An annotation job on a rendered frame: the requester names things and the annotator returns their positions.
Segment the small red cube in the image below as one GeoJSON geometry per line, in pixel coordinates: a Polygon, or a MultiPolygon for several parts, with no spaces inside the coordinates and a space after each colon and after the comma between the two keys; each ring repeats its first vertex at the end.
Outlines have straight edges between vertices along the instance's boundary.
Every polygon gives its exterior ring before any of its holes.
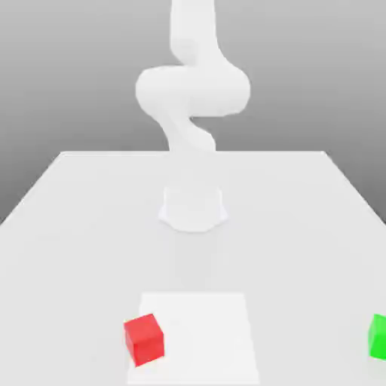
{"type": "Polygon", "coordinates": [[[124,337],[135,367],[164,356],[164,333],[154,314],[124,322],[124,337]]]}

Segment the small green cube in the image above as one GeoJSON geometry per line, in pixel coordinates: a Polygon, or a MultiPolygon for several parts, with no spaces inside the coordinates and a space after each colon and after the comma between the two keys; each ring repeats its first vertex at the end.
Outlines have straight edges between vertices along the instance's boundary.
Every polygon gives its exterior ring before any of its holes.
{"type": "Polygon", "coordinates": [[[368,333],[369,355],[386,360],[386,316],[374,314],[368,333]]]}

